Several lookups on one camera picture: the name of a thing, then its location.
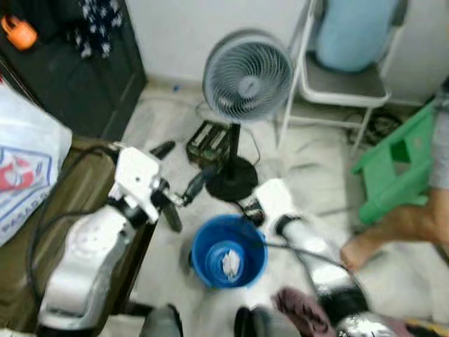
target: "dark wooden cabinet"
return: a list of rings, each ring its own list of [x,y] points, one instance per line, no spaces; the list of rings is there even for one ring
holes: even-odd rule
[[[120,140],[146,83],[124,2],[108,58],[81,59],[60,37],[16,50],[0,32],[0,72],[75,134]]]

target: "green stool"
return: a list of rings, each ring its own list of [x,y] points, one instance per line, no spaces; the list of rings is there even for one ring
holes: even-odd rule
[[[358,212],[362,223],[370,225],[399,205],[427,202],[423,193],[429,185],[433,134],[434,108],[429,104],[353,167],[366,188],[367,201]]]

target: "white plastic bag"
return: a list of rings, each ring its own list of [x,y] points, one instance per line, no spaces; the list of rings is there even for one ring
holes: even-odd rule
[[[0,84],[0,246],[45,199],[71,143],[68,128]]]

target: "chair seat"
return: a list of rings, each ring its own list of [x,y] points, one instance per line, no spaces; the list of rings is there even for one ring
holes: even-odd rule
[[[304,59],[301,94],[314,103],[381,107],[390,97],[375,65],[358,73],[334,72],[320,66],[314,53]]]

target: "blue plastic bucket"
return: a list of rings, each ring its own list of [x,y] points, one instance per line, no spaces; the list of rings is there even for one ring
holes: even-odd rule
[[[234,251],[240,259],[232,277],[223,272],[223,258]],[[196,233],[192,265],[197,275],[214,288],[249,287],[263,274],[268,261],[264,236],[248,220],[238,215],[210,219]]]

